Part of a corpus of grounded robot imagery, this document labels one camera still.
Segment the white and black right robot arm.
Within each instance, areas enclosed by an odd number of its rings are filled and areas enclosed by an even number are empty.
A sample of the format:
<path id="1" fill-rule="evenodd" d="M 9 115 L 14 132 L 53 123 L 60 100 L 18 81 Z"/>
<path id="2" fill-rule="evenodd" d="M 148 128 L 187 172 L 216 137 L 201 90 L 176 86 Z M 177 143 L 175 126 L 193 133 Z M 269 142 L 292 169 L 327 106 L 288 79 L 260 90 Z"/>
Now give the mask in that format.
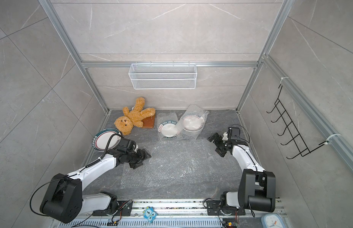
<path id="1" fill-rule="evenodd" d="M 276 201 L 276 177 L 273 172 L 266 171 L 250 152 L 250 138 L 242 137 L 242 127 L 234 124 L 223 134 L 213 134 L 207 140 L 212 142 L 220 157 L 230 153 L 238 162 L 242 177 L 236 192 L 224 192 L 216 214 L 244 215 L 249 210 L 253 216 L 255 211 L 274 212 Z"/>

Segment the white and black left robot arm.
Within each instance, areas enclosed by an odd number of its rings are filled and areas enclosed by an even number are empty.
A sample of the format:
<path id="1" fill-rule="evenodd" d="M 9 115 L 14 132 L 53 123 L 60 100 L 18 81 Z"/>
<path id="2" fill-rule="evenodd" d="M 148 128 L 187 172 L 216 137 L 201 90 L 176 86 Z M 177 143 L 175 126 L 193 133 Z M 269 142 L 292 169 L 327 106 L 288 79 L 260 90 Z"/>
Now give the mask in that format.
<path id="1" fill-rule="evenodd" d="M 57 174 L 47 182 L 48 188 L 39 207 L 42 216 L 54 218 L 62 223 L 73 221 L 79 214 L 96 212 L 114 216 L 120 212 L 117 196 L 107 192 L 84 195 L 85 188 L 117 166 L 128 163 L 136 169 L 151 158 L 147 149 L 121 138 L 114 148 L 106 147 L 95 161 L 69 174 Z"/>

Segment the bubble plate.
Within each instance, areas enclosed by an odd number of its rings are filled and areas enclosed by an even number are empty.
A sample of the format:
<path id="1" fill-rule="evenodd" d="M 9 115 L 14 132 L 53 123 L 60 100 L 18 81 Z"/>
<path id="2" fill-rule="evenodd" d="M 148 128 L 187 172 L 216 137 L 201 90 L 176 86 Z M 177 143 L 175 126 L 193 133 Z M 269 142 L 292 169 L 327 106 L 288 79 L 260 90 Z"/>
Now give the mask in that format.
<path id="1" fill-rule="evenodd" d="M 156 116 L 158 138 L 162 142 L 180 141 L 182 135 L 176 127 L 178 117 L 176 113 L 158 113 Z"/>
<path id="2" fill-rule="evenodd" d="M 196 140 L 207 122 L 208 114 L 209 111 L 191 104 L 176 124 L 182 139 Z"/>
<path id="3" fill-rule="evenodd" d="M 109 138 L 113 134 L 121 135 L 120 131 L 116 128 L 106 128 L 98 132 L 93 137 L 92 148 L 97 152 L 103 152 L 108 143 Z M 121 137 L 118 135 L 112 137 L 112 140 L 110 141 L 110 145 L 108 147 L 109 149 L 113 149 L 119 144 Z"/>

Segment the brown teddy bear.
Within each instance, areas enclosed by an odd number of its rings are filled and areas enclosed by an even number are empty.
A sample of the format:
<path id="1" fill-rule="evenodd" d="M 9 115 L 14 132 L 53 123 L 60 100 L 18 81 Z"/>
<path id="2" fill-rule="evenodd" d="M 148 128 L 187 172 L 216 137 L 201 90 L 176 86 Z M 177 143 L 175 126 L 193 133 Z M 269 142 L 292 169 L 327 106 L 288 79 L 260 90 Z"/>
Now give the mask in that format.
<path id="1" fill-rule="evenodd" d="M 145 98 L 138 97 L 133 110 L 129 110 L 127 106 L 122 109 L 123 116 L 117 118 L 114 124 L 123 135 L 131 134 L 134 127 L 142 128 L 143 120 L 156 114 L 155 108 L 144 109 L 144 105 Z"/>

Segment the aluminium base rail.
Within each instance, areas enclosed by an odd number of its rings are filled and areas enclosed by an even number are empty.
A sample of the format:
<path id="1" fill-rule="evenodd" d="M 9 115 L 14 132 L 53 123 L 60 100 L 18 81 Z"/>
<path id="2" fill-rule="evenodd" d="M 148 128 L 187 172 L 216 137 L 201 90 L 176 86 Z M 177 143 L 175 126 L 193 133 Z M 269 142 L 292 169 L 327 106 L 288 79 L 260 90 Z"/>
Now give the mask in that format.
<path id="1" fill-rule="evenodd" d="M 244 215 L 216 214 L 217 201 L 204 199 L 138 199 L 133 200 L 122 216 L 92 216 L 86 213 L 69 223 L 54 220 L 51 228 L 263 228 L 261 217 L 268 212 L 249 210 Z M 158 214 L 149 223 L 143 217 L 146 207 Z M 291 227 L 282 201 L 276 199 L 275 210 L 287 228 Z"/>

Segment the white and blue clock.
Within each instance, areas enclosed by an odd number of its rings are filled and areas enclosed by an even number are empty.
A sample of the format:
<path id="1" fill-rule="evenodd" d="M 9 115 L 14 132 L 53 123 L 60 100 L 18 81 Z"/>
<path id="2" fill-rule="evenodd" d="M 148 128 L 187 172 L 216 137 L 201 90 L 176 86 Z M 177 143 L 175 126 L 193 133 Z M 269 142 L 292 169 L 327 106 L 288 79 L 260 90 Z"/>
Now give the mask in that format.
<path id="1" fill-rule="evenodd" d="M 286 228 L 282 218 L 275 213 L 265 214 L 261 217 L 264 228 Z"/>

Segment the blue cartoon toy figure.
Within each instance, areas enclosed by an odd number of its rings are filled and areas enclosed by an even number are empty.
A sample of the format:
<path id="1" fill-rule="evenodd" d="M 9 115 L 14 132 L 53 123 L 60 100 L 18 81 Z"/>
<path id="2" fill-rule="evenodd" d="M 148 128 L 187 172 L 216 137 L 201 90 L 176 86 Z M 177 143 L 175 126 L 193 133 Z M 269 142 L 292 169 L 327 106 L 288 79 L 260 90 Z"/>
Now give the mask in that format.
<path id="1" fill-rule="evenodd" d="M 145 210 L 143 211 L 143 217 L 149 222 L 153 223 L 155 220 L 156 216 L 158 214 L 154 211 L 154 209 L 150 206 L 146 207 Z"/>

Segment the brown wooden block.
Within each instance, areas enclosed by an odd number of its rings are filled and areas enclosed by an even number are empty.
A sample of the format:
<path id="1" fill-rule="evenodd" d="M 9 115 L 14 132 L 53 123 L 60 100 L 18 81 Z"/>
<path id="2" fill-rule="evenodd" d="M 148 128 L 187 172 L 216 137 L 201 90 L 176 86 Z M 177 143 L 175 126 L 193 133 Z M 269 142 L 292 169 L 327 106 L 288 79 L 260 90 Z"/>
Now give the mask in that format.
<path id="1" fill-rule="evenodd" d="M 151 117 L 147 117 L 147 118 L 143 119 L 142 120 L 142 122 L 143 122 L 142 128 L 147 128 L 147 129 L 154 128 L 155 118 L 156 118 L 156 116 L 151 116 Z"/>

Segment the large bubble wrap sheet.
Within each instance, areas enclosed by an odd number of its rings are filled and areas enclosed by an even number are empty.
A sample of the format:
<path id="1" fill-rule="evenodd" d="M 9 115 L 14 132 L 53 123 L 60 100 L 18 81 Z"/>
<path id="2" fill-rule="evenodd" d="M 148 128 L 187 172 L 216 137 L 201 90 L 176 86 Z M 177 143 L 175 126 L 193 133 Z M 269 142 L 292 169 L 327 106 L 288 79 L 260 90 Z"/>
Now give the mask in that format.
<path id="1" fill-rule="evenodd" d="M 137 169 L 124 166 L 120 187 L 150 188 L 226 181 L 239 184 L 242 170 L 231 154 L 220 157 L 206 139 L 157 142 L 145 147 L 151 158 Z"/>

